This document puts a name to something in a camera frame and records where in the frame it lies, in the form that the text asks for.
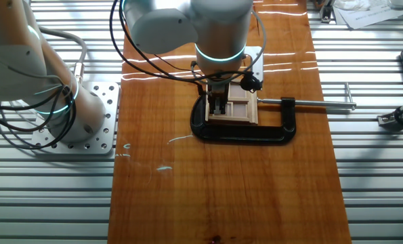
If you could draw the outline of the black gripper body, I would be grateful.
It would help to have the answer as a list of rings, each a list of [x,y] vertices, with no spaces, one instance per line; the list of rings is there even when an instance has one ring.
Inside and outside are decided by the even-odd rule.
[[[198,94],[211,95],[211,93],[222,95],[225,93],[226,85],[230,82],[230,75],[213,73],[197,77],[198,81],[207,86],[204,90],[202,87],[198,88]]]

